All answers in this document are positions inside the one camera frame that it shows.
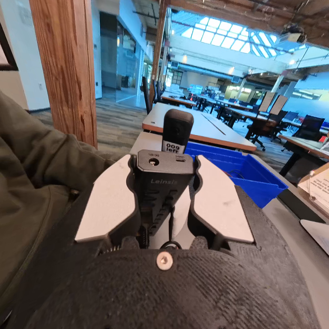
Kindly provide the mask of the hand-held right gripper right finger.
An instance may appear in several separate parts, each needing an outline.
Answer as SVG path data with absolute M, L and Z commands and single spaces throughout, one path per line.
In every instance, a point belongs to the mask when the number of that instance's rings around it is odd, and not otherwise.
M 195 193 L 188 213 L 188 229 L 204 237 L 208 249 L 230 250 L 229 242 L 255 242 L 236 186 L 227 174 L 203 155 L 195 156 Z

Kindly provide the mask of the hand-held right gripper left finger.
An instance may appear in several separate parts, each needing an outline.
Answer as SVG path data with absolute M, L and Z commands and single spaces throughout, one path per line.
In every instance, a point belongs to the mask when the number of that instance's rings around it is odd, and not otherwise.
M 134 157 L 125 155 L 95 181 L 75 241 L 109 238 L 118 245 L 126 236 L 137 236 L 141 226 L 134 191 Z

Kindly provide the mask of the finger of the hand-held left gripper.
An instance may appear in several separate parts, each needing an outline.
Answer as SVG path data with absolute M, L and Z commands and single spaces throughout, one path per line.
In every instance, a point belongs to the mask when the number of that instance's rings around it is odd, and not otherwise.
M 184 191 L 175 204 L 175 210 L 173 213 L 173 238 L 176 238 L 183 229 L 188 218 L 190 204 L 190 192 Z

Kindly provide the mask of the black USB hub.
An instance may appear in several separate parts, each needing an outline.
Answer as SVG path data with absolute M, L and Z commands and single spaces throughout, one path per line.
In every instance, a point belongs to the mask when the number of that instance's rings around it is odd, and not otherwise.
M 187 154 L 143 149 L 134 173 L 142 225 L 154 236 L 194 176 L 194 160 Z

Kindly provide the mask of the blue plastic bin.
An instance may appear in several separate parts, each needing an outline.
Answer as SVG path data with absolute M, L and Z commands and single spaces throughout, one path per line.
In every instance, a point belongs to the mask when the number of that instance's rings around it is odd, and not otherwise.
M 188 142 L 186 154 L 192 158 L 203 155 L 216 167 L 228 174 L 232 182 L 240 186 L 259 208 L 264 208 L 282 191 L 288 189 L 275 174 L 250 154 Z

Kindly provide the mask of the long wood edged table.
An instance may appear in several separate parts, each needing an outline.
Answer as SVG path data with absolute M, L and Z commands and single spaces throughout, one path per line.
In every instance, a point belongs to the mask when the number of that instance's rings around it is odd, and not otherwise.
M 164 92 L 161 96 L 161 100 L 167 104 L 171 104 L 174 106 L 183 105 L 187 108 L 195 107 L 197 104 L 194 101 L 190 101 L 188 99 L 181 98 L 181 96 L 175 95 L 173 93 Z

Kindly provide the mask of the black chair back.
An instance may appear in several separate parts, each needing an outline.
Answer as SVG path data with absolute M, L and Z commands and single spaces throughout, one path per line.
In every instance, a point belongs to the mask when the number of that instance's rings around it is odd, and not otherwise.
M 141 91 L 143 92 L 143 95 L 144 95 L 146 112 L 147 112 L 147 114 L 149 114 L 150 111 L 152 110 L 152 105 L 150 102 L 149 89 L 148 89 L 148 84 L 147 84 L 147 80 L 146 80 L 145 76 L 142 76 Z

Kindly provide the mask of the white table with wood edge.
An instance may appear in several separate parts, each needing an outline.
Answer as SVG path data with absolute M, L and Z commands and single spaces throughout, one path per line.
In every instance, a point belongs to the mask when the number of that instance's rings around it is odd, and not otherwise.
M 162 133 L 164 116 L 170 109 L 178 109 L 193 115 L 194 124 L 190 135 L 193 142 L 251 152 L 257 149 L 253 143 L 209 113 L 162 103 L 153 105 L 151 112 L 142 122 L 142 129 Z

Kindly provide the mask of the wooden partition board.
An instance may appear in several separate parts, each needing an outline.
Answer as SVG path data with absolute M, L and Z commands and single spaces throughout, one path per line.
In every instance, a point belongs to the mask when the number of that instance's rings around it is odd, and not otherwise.
M 279 95 L 276 98 L 275 102 L 273 103 L 272 108 L 269 113 L 273 114 L 273 115 L 278 115 L 280 113 L 280 111 L 282 110 L 282 108 L 284 107 L 284 105 L 286 104 L 287 100 L 288 100 L 288 97 Z
M 275 97 L 276 93 L 267 91 L 261 101 L 259 106 L 258 112 L 267 112 L 270 104 L 272 103 L 273 98 Z

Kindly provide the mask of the wood edged work table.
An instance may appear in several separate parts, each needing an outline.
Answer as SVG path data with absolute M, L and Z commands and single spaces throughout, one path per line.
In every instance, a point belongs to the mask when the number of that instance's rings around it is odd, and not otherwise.
M 323 165 L 325 163 L 323 159 L 329 159 L 328 154 L 320 149 L 322 145 L 320 142 L 285 135 L 279 135 L 279 138 L 286 141 L 284 148 L 293 153 L 279 172 L 283 177 L 301 158 L 308 159 L 317 165 Z

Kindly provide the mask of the white mat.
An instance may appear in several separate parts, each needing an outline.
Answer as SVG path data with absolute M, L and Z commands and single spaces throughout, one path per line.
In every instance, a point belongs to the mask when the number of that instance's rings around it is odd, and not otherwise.
M 300 220 L 300 224 L 323 251 L 329 255 L 329 225 L 309 220 Z

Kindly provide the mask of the wooden pillar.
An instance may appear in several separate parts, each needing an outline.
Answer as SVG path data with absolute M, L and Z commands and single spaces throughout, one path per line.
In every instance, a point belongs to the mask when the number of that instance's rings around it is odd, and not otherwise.
M 98 148 L 91 1 L 31 0 L 54 128 Z

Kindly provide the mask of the ceiling projector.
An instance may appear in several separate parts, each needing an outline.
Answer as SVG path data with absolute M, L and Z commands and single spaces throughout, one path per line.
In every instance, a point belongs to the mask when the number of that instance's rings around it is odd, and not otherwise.
M 290 52 L 305 44 L 307 35 L 298 23 L 287 24 L 274 43 L 274 49 Z

